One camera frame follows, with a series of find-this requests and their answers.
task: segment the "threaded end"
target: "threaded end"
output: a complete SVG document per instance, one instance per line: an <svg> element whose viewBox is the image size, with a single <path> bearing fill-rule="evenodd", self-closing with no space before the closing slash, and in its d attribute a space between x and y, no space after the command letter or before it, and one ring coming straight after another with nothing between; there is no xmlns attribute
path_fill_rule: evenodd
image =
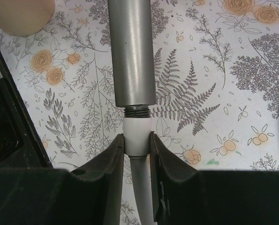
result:
<svg viewBox="0 0 279 225"><path fill-rule="evenodd" d="M149 107L146 105L126 107L124 113L126 118L149 118L150 117Z"/></svg>

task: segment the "gray metal cylinder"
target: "gray metal cylinder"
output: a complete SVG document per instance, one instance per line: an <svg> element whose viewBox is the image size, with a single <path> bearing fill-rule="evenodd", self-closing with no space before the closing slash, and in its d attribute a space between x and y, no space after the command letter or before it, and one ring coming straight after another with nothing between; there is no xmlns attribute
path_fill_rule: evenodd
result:
<svg viewBox="0 0 279 225"><path fill-rule="evenodd" d="M150 0L108 0L117 107L156 104Z"/></svg>

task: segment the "green spot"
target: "green spot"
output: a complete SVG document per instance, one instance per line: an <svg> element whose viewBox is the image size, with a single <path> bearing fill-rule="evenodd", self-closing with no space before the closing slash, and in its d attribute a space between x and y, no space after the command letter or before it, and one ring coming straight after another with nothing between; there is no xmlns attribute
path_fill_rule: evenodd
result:
<svg viewBox="0 0 279 225"><path fill-rule="evenodd" d="M215 161L215 159L212 159L206 163L206 165L218 165L218 164L219 164L219 162Z"/></svg>
<svg viewBox="0 0 279 225"><path fill-rule="evenodd" d="M235 151L235 153L240 154L242 156L242 154L239 151Z"/></svg>

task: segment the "floral wallpaper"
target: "floral wallpaper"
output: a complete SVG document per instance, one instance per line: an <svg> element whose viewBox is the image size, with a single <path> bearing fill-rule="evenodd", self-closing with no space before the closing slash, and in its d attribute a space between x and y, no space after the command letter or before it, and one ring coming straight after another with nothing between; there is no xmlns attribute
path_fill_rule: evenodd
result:
<svg viewBox="0 0 279 225"><path fill-rule="evenodd" d="M76 169L122 133L107 0L56 0L0 49L55 168ZM279 0L151 0L153 130L203 170L279 171ZM139 225L128 157L121 224Z"/></svg>

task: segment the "white plastic connector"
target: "white plastic connector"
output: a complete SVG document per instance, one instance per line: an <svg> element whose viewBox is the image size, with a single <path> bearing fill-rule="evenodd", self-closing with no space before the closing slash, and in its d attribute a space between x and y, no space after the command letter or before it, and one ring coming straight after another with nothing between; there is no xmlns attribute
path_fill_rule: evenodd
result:
<svg viewBox="0 0 279 225"><path fill-rule="evenodd" d="M123 118L125 154L147 156L150 152L151 118Z"/></svg>
<svg viewBox="0 0 279 225"><path fill-rule="evenodd" d="M125 154L130 157L133 190L142 225L154 223L147 155L150 153L151 118L124 118Z"/></svg>

